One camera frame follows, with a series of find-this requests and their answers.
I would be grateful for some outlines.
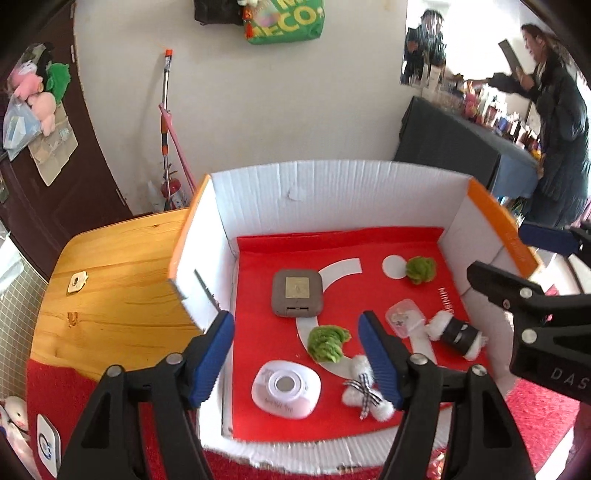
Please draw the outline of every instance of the fire extinguisher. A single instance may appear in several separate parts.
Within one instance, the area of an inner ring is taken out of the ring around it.
[[[179,179],[173,177],[173,173],[176,173],[176,170],[168,172],[168,183],[170,185],[170,198],[168,198],[168,188],[166,186],[166,177],[163,176],[164,183],[160,187],[160,192],[162,192],[162,196],[166,199],[166,206],[165,210],[176,210],[179,208],[185,208],[187,203],[187,198],[181,188],[181,182]]]

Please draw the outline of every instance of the door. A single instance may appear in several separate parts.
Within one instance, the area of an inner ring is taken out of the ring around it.
[[[105,162],[86,109],[77,64],[73,61],[74,22],[70,7],[63,8],[29,43],[35,42],[53,43],[54,61],[70,64],[72,81],[63,105],[78,147],[49,187],[27,148],[13,162],[2,160],[0,171],[9,197],[0,205],[0,219],[29,262],[49,278],[61,250],[72,237],[132,215]],[[3,85],[8,73],[2,75]],[[3,104],[7,103],[4,94]]]

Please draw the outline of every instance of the cardboard box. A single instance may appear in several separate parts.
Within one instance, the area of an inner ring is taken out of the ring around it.
[[[517,227],[476,180],[463,174],[385,161],[296,161],[207,176],[193,199],[176,246],[169,279],[196,325],[205,330],[216,310],[199,272],[223,309],[233,312],[241,236],[349,231],[386,226],[444,229],[439,248],[470,321],[488,338],[488,358],[503,394],[512,326],[505,312],[470,288],[466,269],[483,261],[524,278],[538,267]],[[245,443],[231,436],[232,353],[200,411],[203,447],[255,466],[309,474],[378,466],[396,428],[317,443]],[[441,412],[436,446],[447,442],[451,409]]]

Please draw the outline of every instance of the white wall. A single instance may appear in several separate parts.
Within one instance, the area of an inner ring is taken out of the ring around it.
[[[197,178],[275,161],[394,158],[415,93],[399,85],[406,2],[326,0],[325,10],[319,40],[252,46],[240,27],[199,25],[191,0],[77,1],[86,103],[134,213],[150,209],[146,182],[162,182],[166,48],[168,106]]]

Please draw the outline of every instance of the pink plush toy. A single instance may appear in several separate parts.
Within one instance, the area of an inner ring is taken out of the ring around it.
[[[43,91],[43,79],[40,76],[37,76],[35,73],[27,73],[17,87],[14,90],[14,94],[19,97],[21,100],[27,100],[29,95],[33,93],[40,93]]]
[[[56,99],[49,92],[36,93],[31,95],[27,103],[31,110],[41,122],[41,131],[46,137],[56,129]]]

